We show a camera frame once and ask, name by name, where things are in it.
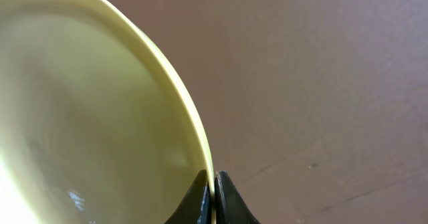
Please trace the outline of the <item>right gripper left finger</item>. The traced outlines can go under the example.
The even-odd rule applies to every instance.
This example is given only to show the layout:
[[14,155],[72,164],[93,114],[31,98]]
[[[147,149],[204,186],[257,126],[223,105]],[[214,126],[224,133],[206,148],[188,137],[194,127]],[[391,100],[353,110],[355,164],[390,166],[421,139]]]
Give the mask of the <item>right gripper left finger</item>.
[[165,224],[211,224],[211,192],[206,170],[198,173]]

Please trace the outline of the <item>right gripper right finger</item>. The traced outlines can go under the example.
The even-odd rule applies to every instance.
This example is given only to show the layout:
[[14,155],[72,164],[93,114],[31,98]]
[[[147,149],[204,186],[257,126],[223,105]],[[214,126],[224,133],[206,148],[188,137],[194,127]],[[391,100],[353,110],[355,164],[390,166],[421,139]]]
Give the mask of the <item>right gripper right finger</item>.
[[217,224],[260,224],[225,171],[215,176],[215,209]]

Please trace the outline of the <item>yellow-green plate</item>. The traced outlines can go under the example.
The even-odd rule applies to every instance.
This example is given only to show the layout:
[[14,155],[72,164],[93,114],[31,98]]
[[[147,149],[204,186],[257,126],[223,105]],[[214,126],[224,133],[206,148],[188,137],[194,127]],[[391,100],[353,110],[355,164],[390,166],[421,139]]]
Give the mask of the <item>yellow-green plate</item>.
[[1,222],[164,223],[213,163],[160,49],[107,0],[1,0]]

